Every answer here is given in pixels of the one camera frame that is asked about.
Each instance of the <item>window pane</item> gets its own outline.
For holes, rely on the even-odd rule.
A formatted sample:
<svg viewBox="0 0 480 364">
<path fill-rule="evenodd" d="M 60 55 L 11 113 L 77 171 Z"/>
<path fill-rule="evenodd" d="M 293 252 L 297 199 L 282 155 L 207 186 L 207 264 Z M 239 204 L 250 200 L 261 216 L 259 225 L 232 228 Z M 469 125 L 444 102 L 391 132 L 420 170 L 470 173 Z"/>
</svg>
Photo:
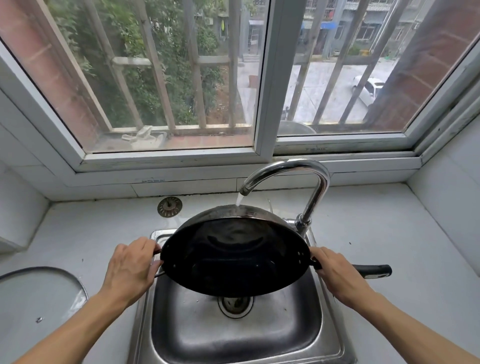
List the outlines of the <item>window pane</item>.
<svg viewBox="0 0 480 364">
<path fill-rule="evenodd" d="M 336 1 L 331 19 L 330 0 L 307 8 L 303 26 L 320 26 L 297 49 L 278 135 L 405 131 L 480 33 L 480 3 L 409 4 Z M 369 65 L 370 86 L 357 87 Z"/>
<path fill-rule="evenodd" d="M 268 6 L 4 0 L 0 37 L 88 153 L 252 146 Z"/>
</svg>

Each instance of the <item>white car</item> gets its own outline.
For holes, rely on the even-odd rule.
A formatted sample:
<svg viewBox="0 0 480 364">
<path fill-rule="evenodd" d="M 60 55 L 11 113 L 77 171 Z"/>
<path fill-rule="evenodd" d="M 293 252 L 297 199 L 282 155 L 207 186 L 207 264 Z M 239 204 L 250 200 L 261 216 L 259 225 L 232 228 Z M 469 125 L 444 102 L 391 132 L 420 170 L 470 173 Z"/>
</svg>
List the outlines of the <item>white car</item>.
<svg viewBox="0 0 480 364">
<path fill-rule="evenodd" d="M 355 89 L 357 88 L 357 85 L 359 84 L 360 79 L 361 79 L 361 76 L 357 76 L 353 79 L 352 92 L 354 92 Z M 382 80 L 378 78 L 370 77 L 367 83 L 365 84 L 365 87 L 360 92 L 360 100 L 362 100 L 363 103 L 367 105 L 367 107 L 370 106 L 371 104 L 373 104 L 373 102 L 377 98 L 384 84 L 385 82 L 383 82 Z"/>
</svg>

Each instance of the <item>stainless steel sink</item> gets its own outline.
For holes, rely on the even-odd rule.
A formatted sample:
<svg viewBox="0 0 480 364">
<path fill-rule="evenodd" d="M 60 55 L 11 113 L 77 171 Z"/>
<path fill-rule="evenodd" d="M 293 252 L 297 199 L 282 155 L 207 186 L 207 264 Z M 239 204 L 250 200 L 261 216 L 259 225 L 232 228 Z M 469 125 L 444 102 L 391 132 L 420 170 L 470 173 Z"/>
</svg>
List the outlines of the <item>stainless steel sink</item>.
<svg viewBox="0 0 480 364">
<path fill-rule="evenodd" d="M 162 245 L 174 231 L 151 238 Z M 310 230 L 306 240 L 316 245 Z M 225 300 L 157 278 L 138 303 L 128 364 L 356 361 L 336 302 L 313 268 L 290 286 L 244 303 L 243 313 L 233 315 L 241 318 L 231 318 Z"/>
</svg>

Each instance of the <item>red brick wall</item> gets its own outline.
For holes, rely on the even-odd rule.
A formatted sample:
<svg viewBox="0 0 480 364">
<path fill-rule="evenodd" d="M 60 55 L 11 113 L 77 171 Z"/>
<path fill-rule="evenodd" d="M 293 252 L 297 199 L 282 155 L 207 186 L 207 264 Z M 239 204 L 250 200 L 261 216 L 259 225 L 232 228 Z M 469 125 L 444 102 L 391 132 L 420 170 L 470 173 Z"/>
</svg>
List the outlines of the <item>red brick wall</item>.
<svg viewBox="0 0 480 364">
<path fill-rule="evenodd" d="M 16 0 L 0 0 L 0 37 L 85 150 L 100 128 L 79 88 L 34 17 Z"/>
<path fill-rule="evenodd" d="M 371 109 L 368 130 L 402 131 L 480 33 L 480 0 L 436 0 Z"/>
</svg>

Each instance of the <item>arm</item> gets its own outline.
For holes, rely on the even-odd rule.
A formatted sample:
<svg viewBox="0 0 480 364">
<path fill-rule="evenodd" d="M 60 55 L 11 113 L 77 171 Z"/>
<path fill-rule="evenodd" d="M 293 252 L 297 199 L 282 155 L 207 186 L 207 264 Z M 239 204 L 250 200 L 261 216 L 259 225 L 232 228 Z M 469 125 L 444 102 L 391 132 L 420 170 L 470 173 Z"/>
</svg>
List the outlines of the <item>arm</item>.
<svg viewBox="0 0 480 364">
<path fill-rule="evenodd" d="M 480 364 L 480 359 L 407 315 L 376 293 L 342 254 L 310 248 L 329 291 L 386 337 L 408 364 Z"/>
<path fill-rule="evenodd" d="M 14 364 L 81 363 L 102 333 L 153 284 L 161 261 L 158 245 L 145 237 L 115 248 L 100 291 L 62 326 Z"/>
</svg>

